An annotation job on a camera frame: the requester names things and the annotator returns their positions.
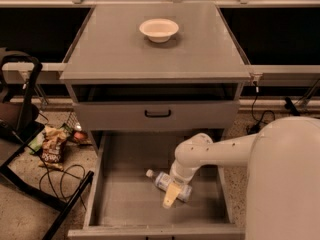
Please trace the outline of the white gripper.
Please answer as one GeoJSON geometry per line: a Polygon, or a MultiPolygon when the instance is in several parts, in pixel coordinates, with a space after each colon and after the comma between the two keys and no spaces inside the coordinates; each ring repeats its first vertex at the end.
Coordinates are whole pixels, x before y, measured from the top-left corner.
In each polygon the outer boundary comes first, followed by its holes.
{"type": "MultiPolygon", "coordinates": [[[[182,166],[175,160],[170,169],[170,177],[179,184],[189,184],[193,179],[197,168],[189,168],[182,166]]],[[[181,188],[176,183],[170,183],[163,200],[163,207],[169,209],[177,199],[181,188]]]]}

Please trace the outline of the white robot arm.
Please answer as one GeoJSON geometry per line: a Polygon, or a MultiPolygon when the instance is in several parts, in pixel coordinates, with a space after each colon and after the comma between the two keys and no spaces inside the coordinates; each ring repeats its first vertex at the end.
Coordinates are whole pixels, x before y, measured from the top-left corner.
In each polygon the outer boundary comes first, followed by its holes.
{"type": "Polygon", "coordinates": [[[219,142],[199,133],[175,148],[170,176],[186,185],[205,165],[247,168],[245,240],[320,240],[319,119],[280,118],[219,142]]]}

